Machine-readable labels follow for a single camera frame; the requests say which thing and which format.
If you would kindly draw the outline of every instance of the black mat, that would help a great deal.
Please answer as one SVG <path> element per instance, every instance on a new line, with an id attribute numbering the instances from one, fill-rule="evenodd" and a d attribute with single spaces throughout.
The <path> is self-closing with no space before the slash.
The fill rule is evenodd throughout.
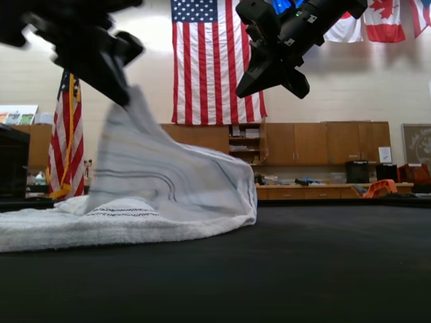
<path id="1" fill-rule="evenodd" d="M 429 322 L 431 213 L 261 208 L 210 239 L 3 254 L 0 273 L 2 323 Z"/>

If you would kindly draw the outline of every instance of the white towel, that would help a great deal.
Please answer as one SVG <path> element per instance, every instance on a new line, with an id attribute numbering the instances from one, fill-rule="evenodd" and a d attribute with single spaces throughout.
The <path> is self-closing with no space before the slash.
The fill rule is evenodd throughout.
<path id="1" fill-rule="evenodd" d="M 0 252 L 192 240 L 255 223 L 251 167 L 174 142 L 137 87 L 130 97 L 106 119 L 89 196 L 0 214 Z"/>

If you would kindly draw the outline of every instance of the american flag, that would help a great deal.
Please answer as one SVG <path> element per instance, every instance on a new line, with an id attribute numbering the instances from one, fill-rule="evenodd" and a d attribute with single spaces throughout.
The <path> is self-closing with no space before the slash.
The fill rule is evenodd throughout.
<path id="1" fill-rule="evenodd" d="M 263 93 L 240 99 L 250 61 L 240 0 L 171 0 L 176 124 L 238 124 L 267 116 Z"/>
<path id="2" fill-rule="evenodd" d="M 64 71 L 49 147 L 48 181 L 53 199 L 84 193 L 84 134 L 79 79 Z"/>

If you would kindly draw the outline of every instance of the robotic claw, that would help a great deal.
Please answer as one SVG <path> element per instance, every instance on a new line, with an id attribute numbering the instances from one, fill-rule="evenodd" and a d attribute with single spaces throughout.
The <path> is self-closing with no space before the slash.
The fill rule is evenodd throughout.
<path id="1" fill-rule="evenodd" d="M 296 70 L 302 56 L 345 13 L 358 19 L 367 0 L 305 0 L 281 15 L 264 0 L 242 0 L 236 11 L 251 37 L 251 61 L 242 77 L 240 98 L 282 85 L 299 98 L 310 86 Z M 111 36 L 110 13 L 143 5 L 143 0 L 0 0 L 0 42 L 23 47 L 27 25 L 55 45 L 54 63 L 75 74 L 121 106 L 126 106 L 127 80 L 123 69 L 139 56 L 142 43 L 127 32 Z"/>

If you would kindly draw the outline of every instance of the orange object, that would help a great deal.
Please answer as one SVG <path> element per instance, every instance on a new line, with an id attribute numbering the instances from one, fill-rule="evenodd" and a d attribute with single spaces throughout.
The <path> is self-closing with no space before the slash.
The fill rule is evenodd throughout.
<path id="1" fill-rule="evenodd" d="M 430 172 L 426 164 L 406 164 L 398 168 L 400 182 L 431 184 Z"/>
<path id="2" fill-rule="evenodd" d="M 371 184 L 368 190 L 362 194 L 355 186 L 353 186 L 352 189 L 358 192 L 363 199 L 377 199 L 380 197 L 383 189 L 387 190 L 388 193 L 398 193 L 397 185 L 394 180 L 379 180 Z"/>

